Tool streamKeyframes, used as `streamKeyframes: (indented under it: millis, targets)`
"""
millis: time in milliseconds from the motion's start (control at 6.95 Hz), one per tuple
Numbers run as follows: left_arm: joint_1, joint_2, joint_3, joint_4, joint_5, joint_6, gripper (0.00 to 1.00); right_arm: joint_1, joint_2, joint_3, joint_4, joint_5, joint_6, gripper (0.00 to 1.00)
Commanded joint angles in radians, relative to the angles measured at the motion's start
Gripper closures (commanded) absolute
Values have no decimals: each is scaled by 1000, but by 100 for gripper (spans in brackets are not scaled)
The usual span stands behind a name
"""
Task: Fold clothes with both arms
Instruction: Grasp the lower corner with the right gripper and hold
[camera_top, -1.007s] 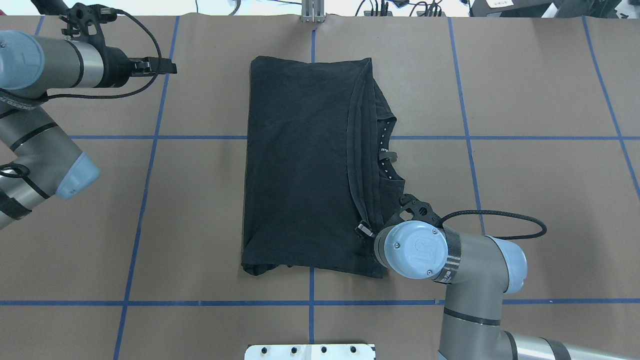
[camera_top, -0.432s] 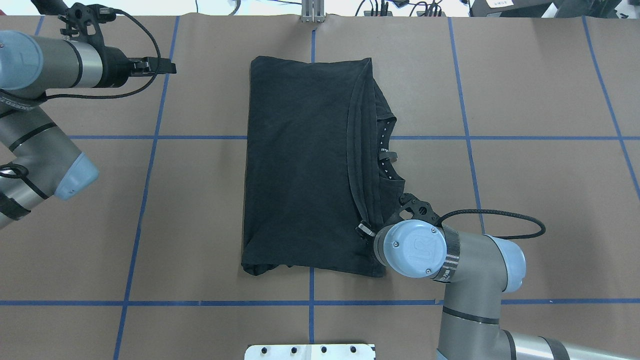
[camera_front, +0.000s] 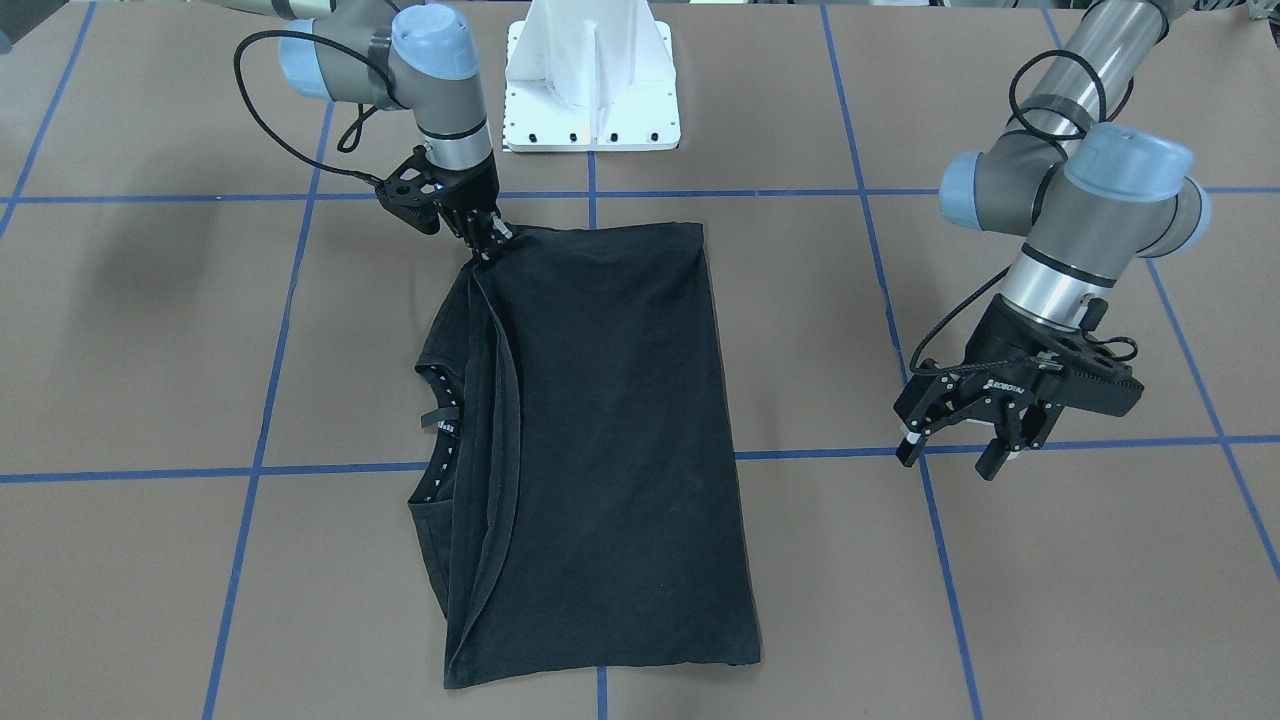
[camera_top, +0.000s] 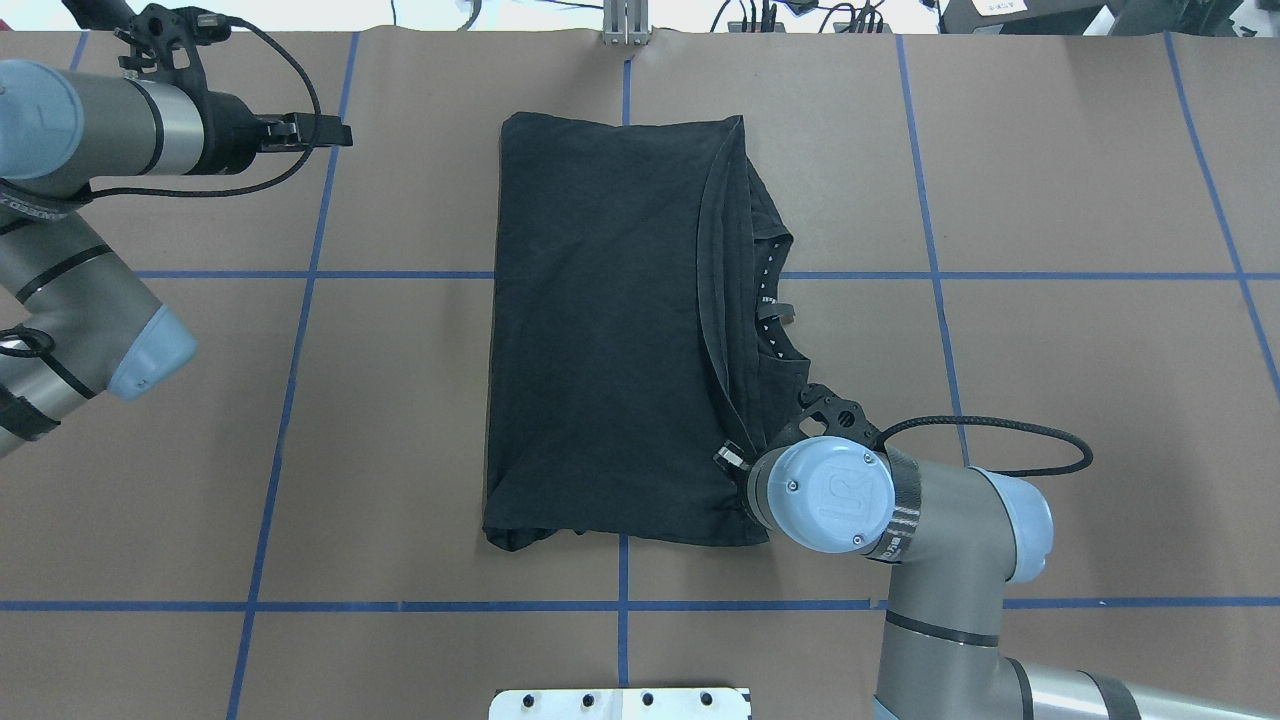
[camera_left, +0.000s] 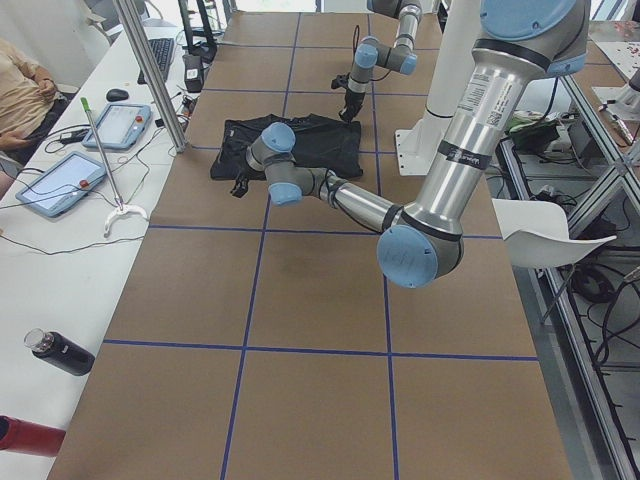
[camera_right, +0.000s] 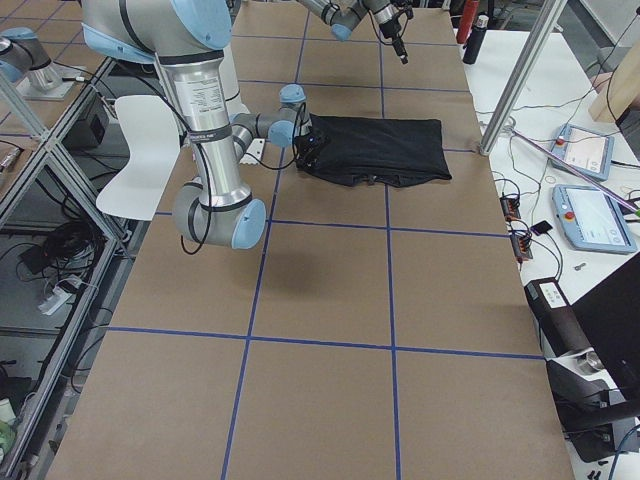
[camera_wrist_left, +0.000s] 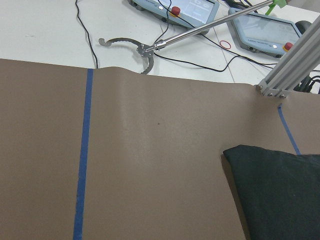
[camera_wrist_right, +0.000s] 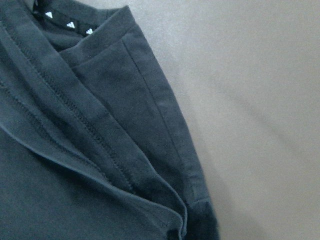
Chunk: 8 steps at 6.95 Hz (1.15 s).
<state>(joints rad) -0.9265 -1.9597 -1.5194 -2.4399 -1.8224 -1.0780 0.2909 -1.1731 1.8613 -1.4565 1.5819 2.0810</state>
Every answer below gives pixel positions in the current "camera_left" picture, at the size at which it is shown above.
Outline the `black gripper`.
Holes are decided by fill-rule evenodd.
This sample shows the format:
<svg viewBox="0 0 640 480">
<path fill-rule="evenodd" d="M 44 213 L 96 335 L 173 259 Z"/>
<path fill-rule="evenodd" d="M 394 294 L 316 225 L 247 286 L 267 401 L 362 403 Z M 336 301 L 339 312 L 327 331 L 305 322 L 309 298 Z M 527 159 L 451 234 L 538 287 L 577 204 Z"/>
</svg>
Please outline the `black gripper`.
<svg viewBox="0 0 640 480">
<path fill-rule="evenodd" d="M 339 118 L 346 123 L 351 123 L 356 114 L 358 114 L 362 108 L 365 99 L 364 92 L 356 92 L 351 89 L 345 90 L 345 105 L 344 108 L 338 112 Z"/>
</svg>

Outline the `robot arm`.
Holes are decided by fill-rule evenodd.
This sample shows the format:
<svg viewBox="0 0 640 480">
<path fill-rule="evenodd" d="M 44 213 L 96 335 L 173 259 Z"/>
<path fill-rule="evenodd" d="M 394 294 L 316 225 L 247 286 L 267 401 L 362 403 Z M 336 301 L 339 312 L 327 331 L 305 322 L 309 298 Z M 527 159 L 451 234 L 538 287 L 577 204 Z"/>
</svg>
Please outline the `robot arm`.
<svg viewBox="0 0 640 480">
<path fill-rule="evenodd" d="M 293 130 L 276 122 L 245 153 L 244 168 L 266 177 L 274 205 L 314 196 L 377 232 L 384 275 L 418 288 L 463 257 L 461 216 L 527 85 L 579 71 L 585 62 L 586 1 L 483 1 L 470 47 L 474 69 L 416 199 L 397 205 L 328 168 L 298 165 Z"/>
<path fill-rule="evenodd" d="M 364 37 L 354 51 L 350 72 L 337 75 L 332 80 L 332 89 L 345 89 L 345 105 L 339 111 L 339 117 L 346 123 L 351 123 L 360 112 L 376 66 L 410 75 L 417 64 L 413 50 L 423 17 L 421 3 L 410 0 L 371 0 L 367 2 L 367 9 L 396 19 L 399 24 L 392 46 L 384 45 L 374 36 Z"/>
</svg>

